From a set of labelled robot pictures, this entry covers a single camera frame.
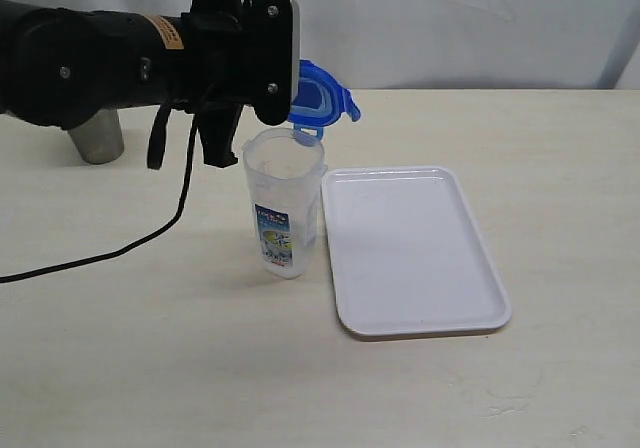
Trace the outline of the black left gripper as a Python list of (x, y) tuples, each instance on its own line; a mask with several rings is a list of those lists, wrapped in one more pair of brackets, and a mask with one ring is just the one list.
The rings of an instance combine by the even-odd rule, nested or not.
[(245, 101), (241, 45), (248, 6), (245, 0), (192, 0), (181, 15), (187, 72), (180, 108), (193, 116), (203, 161), (213, 167), (238, 162), (232, 143)]

